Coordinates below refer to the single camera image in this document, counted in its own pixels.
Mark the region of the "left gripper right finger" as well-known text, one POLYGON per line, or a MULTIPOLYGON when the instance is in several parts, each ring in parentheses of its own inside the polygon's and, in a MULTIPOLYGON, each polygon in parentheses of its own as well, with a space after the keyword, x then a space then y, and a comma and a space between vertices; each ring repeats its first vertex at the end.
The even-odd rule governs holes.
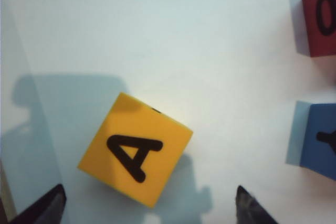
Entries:
POLYGON ((236 191, 236 223, 273 223, 277 221, 243 186, 236 191))

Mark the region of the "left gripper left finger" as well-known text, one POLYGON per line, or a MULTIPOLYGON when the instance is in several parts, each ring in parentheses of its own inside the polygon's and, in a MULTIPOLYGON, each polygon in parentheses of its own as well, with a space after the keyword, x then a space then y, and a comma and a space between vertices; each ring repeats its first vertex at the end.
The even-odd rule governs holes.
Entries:
POLYGON ((57 184, 45 193, 10 223, 61 223, 66 206, 66 193, 62 184, 57 184))

